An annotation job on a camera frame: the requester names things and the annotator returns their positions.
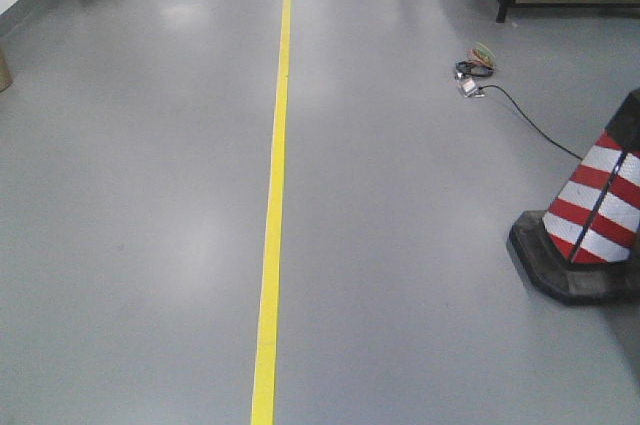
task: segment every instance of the gold planter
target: gold planter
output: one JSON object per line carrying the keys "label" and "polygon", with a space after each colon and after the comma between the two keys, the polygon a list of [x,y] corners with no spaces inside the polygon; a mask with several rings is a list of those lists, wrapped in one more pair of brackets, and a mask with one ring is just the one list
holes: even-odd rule
{"label": "gold planter", "polygon": [[2,50],[0,50],[0,92],[9,87],[13,83],[11,78],[11,72],[7,66],[7,62],[4,59]]}

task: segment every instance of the yellow floor line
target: yellow floor line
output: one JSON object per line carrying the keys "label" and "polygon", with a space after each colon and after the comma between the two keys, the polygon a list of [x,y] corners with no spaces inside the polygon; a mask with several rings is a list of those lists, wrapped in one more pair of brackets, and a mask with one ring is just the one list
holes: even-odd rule
{"label": "yellow floor line", "polygon": [[274,422],[290,44],[291,0],[283,0],[251,425]]}

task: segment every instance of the power cord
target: power cord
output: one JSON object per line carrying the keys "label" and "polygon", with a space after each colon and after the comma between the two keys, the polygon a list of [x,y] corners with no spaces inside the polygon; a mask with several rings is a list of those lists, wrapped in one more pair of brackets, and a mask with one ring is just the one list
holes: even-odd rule
{"label": "power cord", "polygon": [[533,123],[529,117],[527,117],[527,114],[522,111],[522,109],[516,103],[516,101],[513,99],[513,97],[511,95],[509,95],[504,88],[499,87],[498,85],[485,85],[483,87],[478,87],[478,90],[485,90],[487,88],[495,88],[496,90],[500,90],[502,93],[504,93],[506,95],[506,97],[509,100],[511,100],[511,103],[513,103],[513,106],[516,107],[516,110],[520,113],[520,115],[522,115],[522,118],[524,118],[527,121],[527,123],[529,123],[529,125],[531,125],[535,129],[536,132],[538,132],[540,135],[542,135],[542,137],[544,139],[546,139],[548,142],[550,142],[553,145],[555,145],[556,147],[558,147],[563,152],[566,152],[569,155],[571,155],[572,157],[577,158],[578,160],[582,161],[582,157],[580,155],[578,155],[577,153],[573,153],[571,150],[569,150],[566,147],[563,147],[558,142],[556,142],[554,139],[552,139],[549,135],[547,135],[542,130],[540,130],[540,128],[538,128],[538,126],[535,123]]}

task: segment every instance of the black cable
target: black cable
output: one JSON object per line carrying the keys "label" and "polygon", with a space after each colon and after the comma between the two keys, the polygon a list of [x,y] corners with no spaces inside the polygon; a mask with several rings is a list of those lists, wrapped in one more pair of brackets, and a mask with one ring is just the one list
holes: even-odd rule
{"label": "black cable", "polygon": [[456,70],[469,77],[489,78],[493,75],[493,68],[482,63],[468,60],[456,63]]}
{"label": "black cable", "polygon": [[511,95],[509,95],[509,94],[507,93],[507,91],[506,91],[504,88],[499,87],[498,85],[485,85],[484,87],[478,87],[478,90],[484,90],[485,88],[495,88],[495,89],[497,89],[497,90],[500,90],[502,93],[504,93],[504,94],[507,96],[507,98],[508,98],[509,100],[511,100],[511,103],[513,103],[513,106],[514,106],[514,107],[516,107],[516,110],[518,110],[518,112],[520,113],[520,115],[522,115],[522,118],[524,118],[524,119],[529,123],[529,125],[531,125],[531,126],[536,130],[536,132],[538,132],[538,133],[539,133],[540,135],[542,135],[542,136],[543,136],[543,137],[544,137],[548,142],[552,143],[553,145],[555,145],[556,147],[558,147],[560,150],[562,150],[562,151],[564,151],[564,152],[568,153],[569,155],[571,155],[572,157],[577,158],[578,160],[582,161],[582,157],[581,157],[580,155],[578,155],[577,153],[573,153],[573,152],[572,152],[571,150],[569,150],[568,148],[563,147],[563,146],[562,146],[562,145],[560,145],[558,142],[556,142],[553,138],[551,138],[549,135],[547,135],[547,134],[546,134],[546,133],[544,133],[542,130],[540,130],[540,129],[538,128],[538,126],[537,126],[535,123],[533,123],[533,122],[529,119],[529,117],[527,117],[526,113],[524,113],[524,112],[522,111],[522,109],[521,109],[521,108],[520,108],[520,106],[516,103],[516,101],[513,99],[513,97],[512,97]]}

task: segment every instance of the reflective stripe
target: reflective stripe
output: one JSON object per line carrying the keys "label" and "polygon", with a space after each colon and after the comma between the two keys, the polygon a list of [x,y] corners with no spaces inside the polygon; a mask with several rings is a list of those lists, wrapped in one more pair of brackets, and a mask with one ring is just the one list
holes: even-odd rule
{"label": "reflective stripe", "polygon": [[591,230],[625,248],[632,248],[636,241],[636,232],[627,230],[602,215],[596,215]]}
{"label": "reflective stripe", "polygon": [[594,145],[582,160],[582,165],[611,173],[622,152]]}
{"label": "reflective stripe", "polygon": [[556,200],[549,207],[549,213],[553,213],[556,217],[564,218],[576,225],[584,226],[591,216],[591,210],[578,207],[573,203],[565,202],[561,198]]}
{"label": "reflective stripe", "polygon": [[578,240],[583,228],[580,225],[571,223],[569,220],[565,220],[564,218],[560,218],[549,212],[544,214],[542,221],[544,223],[544,228],[549,234],[555,235],[565,242],[573,244]]}
{"label": "reflective stripe", "polygon": [[551,241],[554,243],[558,251],[568,260],[571,256],[571,252],[573,252],[573,243],[562,240],[560,237],[556,237],[555,235],[549,235],[549,237],[551,237]]}
{"label": "reflective stripe", "polygon": [[573,263],[593,265],[596,263],[607,263],[607,261],[604,258],[600,258],[599,256],[594,255],[593,253],[587,252],[584,248],[580,248],[578,249],[578,253],[576,253]]}
{"label": "reflective stripe", "polygon": [[636,187],[640,187],[640,159],[632,154],[627,155],[618,175]]}
{"label": "reflective stripe", "polygon": [[640,208],[640,189],[622,177],[615,178],[609,193],[614,194],[633,207]]}
{"label": "reflective stripe", "polygon": [[607,217],[609,220],[616,222],[621,227],[634,233],[638,229],[638,223],[640,223],[640,210],[620,200],[611,193],[608,193],[605,197],[598,210],[598,214]]}
{"label": "reflective stripe", "polygon": [[616,142],[609,136],[606,130],[602,132],[602,135],[600,135],[600,138],[596,142],[596,145],[605,148],[613,148],[614,150],[622,150],[622,147],[618,145],[618,142]]}
{"label": "reflective stripe", "polygon": [[603,172],[602,170],[579,165],[576,171],[573,172],[571,181],[602,190],[607,185],[610,177],[611,172]]}
{"label": "reflective stripe", "polygon": [[629,258],[630,251],[617,243],[589,230],[580,244],[588,252],[601,257],[606,262],[621,262]]}
{"label": "reflective stripe", "polygon": [[593,207],[595,207],[600,194],[601,191],[597,188],[587,187],[575,182],[567,182],[567,184],[558,195],[558,198],[564,200],[565,202],[578,205],[579,207],[593,210]]}

